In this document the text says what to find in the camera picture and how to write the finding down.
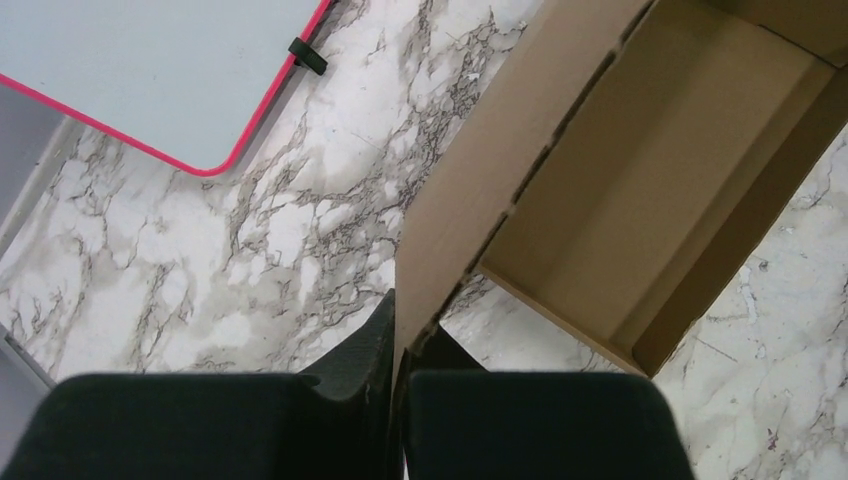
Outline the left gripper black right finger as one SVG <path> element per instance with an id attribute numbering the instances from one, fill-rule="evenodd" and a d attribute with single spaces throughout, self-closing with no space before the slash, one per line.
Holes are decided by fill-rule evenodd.
<path id="1" fill-rule="evenodd" d="M 690 479 L 672 412 L 648 379 L 489 371 L 437 330 L 400 367 L 413 479 Z"/>

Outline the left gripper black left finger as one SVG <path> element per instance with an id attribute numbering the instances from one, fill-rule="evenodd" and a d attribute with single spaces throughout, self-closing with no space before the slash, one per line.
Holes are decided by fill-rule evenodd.
<path id="1" fill-rule="evenodd" d="M 392 479 L 395 297 L 298 373 L 89 374 L 59 383 L 5 479 Z"/>

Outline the brown cardboard box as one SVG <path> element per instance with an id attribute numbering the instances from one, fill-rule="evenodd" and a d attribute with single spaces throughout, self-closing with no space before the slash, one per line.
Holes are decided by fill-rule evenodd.
<path id="1" fill-rule="evenodd" d="M 546 1 L 408 209 L 398 354 L 482 273 L 653 377 L 847 121 L 843 1 Z"/>

